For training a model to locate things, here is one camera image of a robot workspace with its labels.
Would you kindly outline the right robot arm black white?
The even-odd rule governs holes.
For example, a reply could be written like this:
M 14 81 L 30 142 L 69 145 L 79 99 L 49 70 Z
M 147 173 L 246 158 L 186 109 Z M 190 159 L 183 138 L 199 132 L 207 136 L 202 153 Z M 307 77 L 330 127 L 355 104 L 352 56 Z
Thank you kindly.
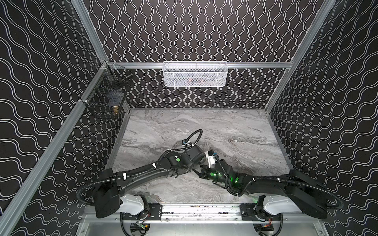
M 295 170 L 276 177 L 252 176 L 235 172 L 222 159 L 216 160 L 211 167 L 202 165 L 197 175 L 235 197 L 260 194 L 255 208 L 260 216 L 301 211 L 313 218 L 326 219 L 329 210 L 344 206 L 343 200 L 336 194 Z

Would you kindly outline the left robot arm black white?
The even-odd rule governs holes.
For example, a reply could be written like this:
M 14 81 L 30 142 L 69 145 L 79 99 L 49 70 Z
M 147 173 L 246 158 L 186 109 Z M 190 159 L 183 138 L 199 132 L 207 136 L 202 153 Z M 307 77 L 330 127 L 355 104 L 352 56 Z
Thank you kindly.
M 130 199 L 137 204 L 131 214 L 142 213 L 147 202 L 141 196 L 130 195 L 129 192 L 155 180 L 178 177 L 198 168 L 206 160 L 205 152 L 197 145 L 202 134 L 202 129 L 196 130 L 183 140 L 182 148 L 167 149 L 151 164 L 117 173 L 111 169 L 103 171 L 97 181 L 78 189 L 77 200 L 93 206 L 97 218 L 126 212 L 132 207 Z

